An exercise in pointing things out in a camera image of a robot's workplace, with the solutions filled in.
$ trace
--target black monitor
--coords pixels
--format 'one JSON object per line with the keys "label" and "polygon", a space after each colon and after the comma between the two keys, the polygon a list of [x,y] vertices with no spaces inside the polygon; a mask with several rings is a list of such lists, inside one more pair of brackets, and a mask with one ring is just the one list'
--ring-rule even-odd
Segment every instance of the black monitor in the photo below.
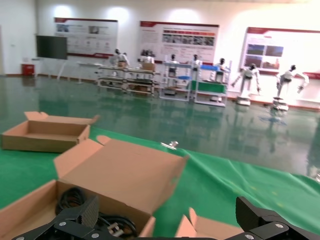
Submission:
{"label": "black monitor", "polygon": [[67,38],[61,36],[36,36],[36,49],[39,58],[68,59]]}

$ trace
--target open cardboard box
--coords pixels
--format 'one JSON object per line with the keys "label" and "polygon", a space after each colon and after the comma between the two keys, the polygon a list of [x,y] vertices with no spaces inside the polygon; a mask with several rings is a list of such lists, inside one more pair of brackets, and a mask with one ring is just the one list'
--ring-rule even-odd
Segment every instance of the open cardboard box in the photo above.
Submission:
{"label": "open cardboard box", "polygon": [[189,237],[225,240],[244,232],[240,227],[198,216],[193,208],[189,208],[189,219],[183,215],[175,234],[176,238]]}
{"label": "open cardboard box", "polygon": [[27,121],[2,134],[2,149],[63,153],[86,140],[94,118],[50,116],[45,112],[24,113]]}
{"label": "open cardboard box", "polygon": [[140,237],[153,234],[154,211],[174,192],[188,156],[98,136],[54,160],[51,181],[0,210],[0,240],[11,240],[55,217],[59,196],[77,186],[99,198],[100,212],[128,217]]}

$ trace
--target wall poster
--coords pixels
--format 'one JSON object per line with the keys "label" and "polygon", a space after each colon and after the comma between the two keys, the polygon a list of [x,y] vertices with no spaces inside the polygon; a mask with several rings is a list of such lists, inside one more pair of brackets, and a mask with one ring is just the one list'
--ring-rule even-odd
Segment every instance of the wall poster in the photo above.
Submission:
{"label": "wall poster", "polygon": [[118,21],[55,17],[55,36],[67,38],[68,55],[107,58],[117,48]]}
{"label": "wall poster", "polygon": [[241,68],[256,64],[261,74],[275,75],[296,65],[320,79],[320,31],[248,27]]}
{"label": "wall poster", "polygon": [[197,54],[205,64],[213,64],[219,25],[140,22],[139,51],[149,50],[157,63],[175,54],[180,63],[187,63]]}

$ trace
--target metal clip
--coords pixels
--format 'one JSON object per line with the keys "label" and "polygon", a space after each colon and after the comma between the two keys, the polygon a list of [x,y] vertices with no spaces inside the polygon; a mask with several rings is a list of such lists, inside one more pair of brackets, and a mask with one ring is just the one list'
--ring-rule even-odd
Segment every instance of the metal clip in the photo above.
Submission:
{"label": "metal clip", "polygon": [[108,226],[108,230],[109,233],[115,237],[120,237],[122,234],[125,233],[122,229],[120,229],[118,223],[116,222]]}
{"label": "metal clip", "polygon": [[173,150],[177,150],[175,148],[175,146],[177,146],[179,143],[177,141],[172,141],[171,143],[169,144],[165,144],[165,143],[161,143],[162,146],[165,146],[166,148],[169,148],[169,149],[173,149]]}

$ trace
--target black cable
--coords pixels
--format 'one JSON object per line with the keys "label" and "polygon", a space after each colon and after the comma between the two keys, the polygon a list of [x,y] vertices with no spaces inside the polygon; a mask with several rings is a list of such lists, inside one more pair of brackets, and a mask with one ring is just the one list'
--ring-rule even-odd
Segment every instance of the black cable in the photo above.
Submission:
{"label": "black cable", "polygon": [[[70,188],[61,195],[55,208],[55,214],[58,215],[63,209],[66,208],[81,206],[85,203],[86,200],[87,197],[80,188]],[[121,235],[122,238],[138,236],[136,225],[127,217],[119,215],[107,215],[102,212],[99,212],[98,221],[94,228],[96,230],[102,230],[111,226],[114,223],[117,223],[120,230],[124,232]]]}

